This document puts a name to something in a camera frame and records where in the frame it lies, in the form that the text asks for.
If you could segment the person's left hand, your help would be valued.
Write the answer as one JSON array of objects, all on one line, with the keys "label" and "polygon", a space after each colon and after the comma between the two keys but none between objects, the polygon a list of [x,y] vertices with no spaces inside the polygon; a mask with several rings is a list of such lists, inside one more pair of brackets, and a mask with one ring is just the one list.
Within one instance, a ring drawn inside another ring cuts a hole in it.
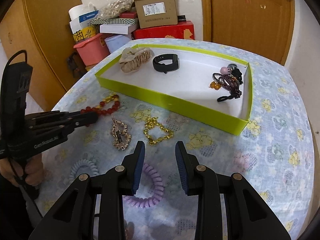
[{"label": "person's left hand", "polygon": [[[15,169],[19,177],[27,174],[25,182],[31,186],[40,185],[44,179],[44,167],[42,162],[42,153],[33,156],[25,168],[22,168],[18,163],[12,161],[12,166]],[[9,164],[8,159],[1,159],[1,175],[10,181],[13,185],[18,186],[17,181],[15,180],[14,171]]]}]

